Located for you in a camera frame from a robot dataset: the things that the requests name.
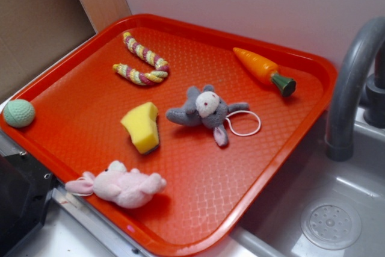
gray stuffed donkey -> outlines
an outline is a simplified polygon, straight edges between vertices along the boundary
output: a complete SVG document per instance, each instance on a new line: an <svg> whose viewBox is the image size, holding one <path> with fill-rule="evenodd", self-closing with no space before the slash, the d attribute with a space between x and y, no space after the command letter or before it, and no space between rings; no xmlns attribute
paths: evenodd
<svg viewBox="0 0 385 257"><path fill-rule="evenodd" d="M214 86L208 84L200 92L197 87L187 90L187 101L181 108L171 108L166 112L166 118L178 125L198 126L214 130L214 139L219 147L229 142L223 122L229 113L248 110L246 102L227 105L222 98L214 93Z"/></svg>

stainless steel sink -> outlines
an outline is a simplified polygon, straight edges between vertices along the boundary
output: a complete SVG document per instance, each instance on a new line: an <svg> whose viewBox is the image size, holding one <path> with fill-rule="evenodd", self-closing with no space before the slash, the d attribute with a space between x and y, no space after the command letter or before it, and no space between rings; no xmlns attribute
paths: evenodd
<svg viewBox="0 0 385 257"><path fill-rule="evenodd" d="M259 256L384 256L385 132L354 125L354 156L325 155L322 116L232 237Z"/></svg>

striped rope toy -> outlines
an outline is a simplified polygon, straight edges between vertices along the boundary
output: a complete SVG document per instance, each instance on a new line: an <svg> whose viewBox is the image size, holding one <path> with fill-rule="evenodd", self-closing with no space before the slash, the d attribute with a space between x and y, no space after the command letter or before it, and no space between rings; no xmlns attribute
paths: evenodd
<svg viewBox="0 0 385 257"><path fill-rule="evenodd" d="M138 85L155 85L163 82L168 76L168 62L158 54L138 43L131 33L124 33L123 41L129 51L138 56L141 60L155 67L150 73L139 72L126 64L114 64L112 68L122 77Z"/></svg>

green mesh ball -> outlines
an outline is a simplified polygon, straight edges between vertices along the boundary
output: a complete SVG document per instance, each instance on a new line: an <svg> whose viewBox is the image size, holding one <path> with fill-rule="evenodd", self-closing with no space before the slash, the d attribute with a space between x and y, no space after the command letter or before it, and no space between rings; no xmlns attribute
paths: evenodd
<svg viewBox="0 0 385 257"><path fill-rule="evenodd" d="M4 120L15 128L28 126L35 118L35 109L24 99L9 101L3 112Z"/></svg>

pink plush rabbit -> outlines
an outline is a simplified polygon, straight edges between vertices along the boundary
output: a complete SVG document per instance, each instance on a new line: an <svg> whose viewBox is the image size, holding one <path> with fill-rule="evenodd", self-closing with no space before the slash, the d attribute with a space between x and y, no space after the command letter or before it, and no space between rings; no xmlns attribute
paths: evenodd
<svg viewBox="0 0 385 257"><path fill-rule="evenodd" d="M66 183L66 190L80 196L95 193L103 200L111 201L121 207L134 209L149 202L153 195L160 193L166 186L166 180L158 173L150 176L138 169L127 169L120 161L113 161L108 169L95 177L91 172L84 172L75 181Z"/></svg>

